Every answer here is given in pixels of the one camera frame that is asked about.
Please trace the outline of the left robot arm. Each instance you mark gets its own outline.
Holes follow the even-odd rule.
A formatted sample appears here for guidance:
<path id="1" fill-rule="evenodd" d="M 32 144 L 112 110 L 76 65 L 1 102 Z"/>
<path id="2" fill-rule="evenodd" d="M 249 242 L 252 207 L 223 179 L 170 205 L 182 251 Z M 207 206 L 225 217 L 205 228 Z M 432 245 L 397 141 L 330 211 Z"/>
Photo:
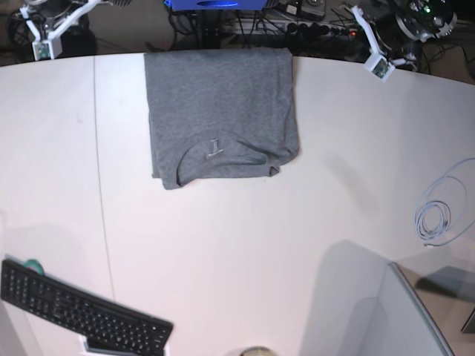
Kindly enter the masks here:
<path id="1" fill-rule="evenodd" d="M 457 22 L 449 1 L 362 1 L 349 11 L 370 53 L 394 67 L 418 67 L 422 45 L 448 36 Z"/>

